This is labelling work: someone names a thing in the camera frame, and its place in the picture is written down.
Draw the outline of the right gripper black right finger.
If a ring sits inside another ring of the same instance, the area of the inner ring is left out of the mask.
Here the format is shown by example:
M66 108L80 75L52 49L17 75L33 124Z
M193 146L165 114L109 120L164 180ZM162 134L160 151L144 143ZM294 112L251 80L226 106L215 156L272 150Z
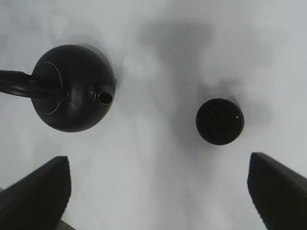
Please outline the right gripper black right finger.
M250 156L248 191L268 230L307 228L307 179L270 156Z

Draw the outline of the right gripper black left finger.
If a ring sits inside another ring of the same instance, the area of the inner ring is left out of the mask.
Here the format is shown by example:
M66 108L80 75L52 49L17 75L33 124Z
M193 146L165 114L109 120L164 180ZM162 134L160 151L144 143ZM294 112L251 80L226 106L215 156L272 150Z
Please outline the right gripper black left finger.
M71 196L68 157L57 156L0 193L2 230L54 230Z

